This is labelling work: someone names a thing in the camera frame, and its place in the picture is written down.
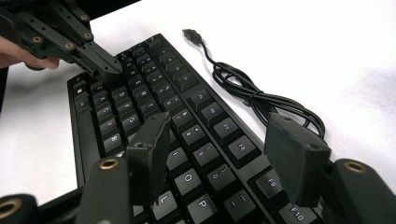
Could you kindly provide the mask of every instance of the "white surface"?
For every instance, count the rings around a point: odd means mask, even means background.
[[[116,54],[162,33],[263,140],[265,129],[211,79],[197,30],[215,61],[245,71],[261,90],[289,97],[326,124],[332,159],[374,167],[396,192],[396,2],[144,0],[92,22]],[[0,118],[0,196],[45,203],[76,187],[66,80],[79,68],[10,68]]]

